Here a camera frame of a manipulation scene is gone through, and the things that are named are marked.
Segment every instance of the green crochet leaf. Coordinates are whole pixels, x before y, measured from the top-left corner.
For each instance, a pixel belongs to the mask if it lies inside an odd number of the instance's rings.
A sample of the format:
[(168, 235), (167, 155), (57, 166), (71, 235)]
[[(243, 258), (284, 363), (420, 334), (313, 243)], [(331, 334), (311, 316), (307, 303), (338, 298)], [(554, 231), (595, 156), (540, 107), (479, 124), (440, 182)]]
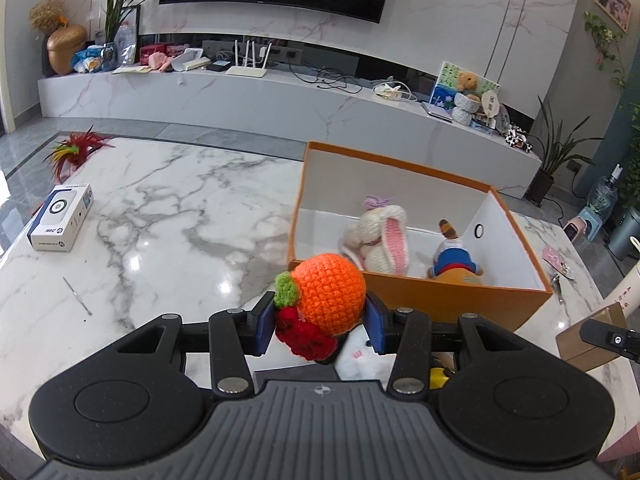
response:
[(290, 272), (283, 272), (276, 276), (276, 295), (273, 299), (278, 308), (295, 306), (300, 297), (298, 286), (293, 281)]

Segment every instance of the hanging vine plant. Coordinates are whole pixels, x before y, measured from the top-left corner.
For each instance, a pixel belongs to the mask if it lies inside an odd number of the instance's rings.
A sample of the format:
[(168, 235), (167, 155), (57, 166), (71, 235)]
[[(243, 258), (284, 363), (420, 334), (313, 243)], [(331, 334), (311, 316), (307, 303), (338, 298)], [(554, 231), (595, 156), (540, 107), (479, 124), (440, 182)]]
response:
[(584, 13), (584, 30), (591, 33), (596, 50), (600, 53), (600, 57), (596, 61), (597, 69), (603, 70), (607, 61), (612, 62), (616, 68), (612, 70), (613, 77), (611, 80), (622, 92), (625, 89), (627, 80), (625, 65), (620, 59), (622, 57), (620, 54), (620, 40), (624, 37), (624, 33), (613, 32), (600, 16), (592, 12)]

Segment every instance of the pink inner ear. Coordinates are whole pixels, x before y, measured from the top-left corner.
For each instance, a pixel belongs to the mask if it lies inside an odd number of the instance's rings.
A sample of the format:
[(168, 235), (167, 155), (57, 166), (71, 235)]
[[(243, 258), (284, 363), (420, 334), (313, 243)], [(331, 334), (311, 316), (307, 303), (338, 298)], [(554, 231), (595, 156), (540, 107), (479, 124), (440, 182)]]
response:
[(387, 218), (382, 230), (382, 241), (394, 263), (395, 274), (406, 274), (409, 269), (409, 250), (406, 246), (406, 237), (400, 227), (400, 222), (395, 218)]

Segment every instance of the white plush toy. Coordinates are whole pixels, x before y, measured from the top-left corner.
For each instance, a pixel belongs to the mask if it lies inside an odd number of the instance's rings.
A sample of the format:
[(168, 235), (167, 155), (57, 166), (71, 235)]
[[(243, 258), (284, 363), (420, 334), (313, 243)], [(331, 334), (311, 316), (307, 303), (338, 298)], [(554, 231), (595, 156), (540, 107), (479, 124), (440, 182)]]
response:
[(367, 210), (357, 223), (347, 226), (341, 249), (360, 270), (404, 276), (409, 268), (406, 213), (389, 200), (367, 196)]
[(335, 361), (335, 371), (341, 381), (377, 379), (386, 389), (396, 354), (378, 355), (372, 347), (367, 346), (368, 340), (364, 325), (354, 328)]

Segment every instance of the marble tv stand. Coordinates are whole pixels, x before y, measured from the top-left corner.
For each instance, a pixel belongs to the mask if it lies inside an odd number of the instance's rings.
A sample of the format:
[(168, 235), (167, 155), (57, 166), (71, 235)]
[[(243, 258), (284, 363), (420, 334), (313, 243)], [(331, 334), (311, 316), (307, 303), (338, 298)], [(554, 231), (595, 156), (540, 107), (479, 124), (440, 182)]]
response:
[(260, 79), (207, 70), (71, 74), (41, 79), (38, 90), (45, 117), (164, 121), (322, 140), (457, 173), (517, 198), (540, 166), (535, 154), (432, 118), (417, 102), (387, 102), (366, 88), (358, 94), (318, 88), (277, 70)]

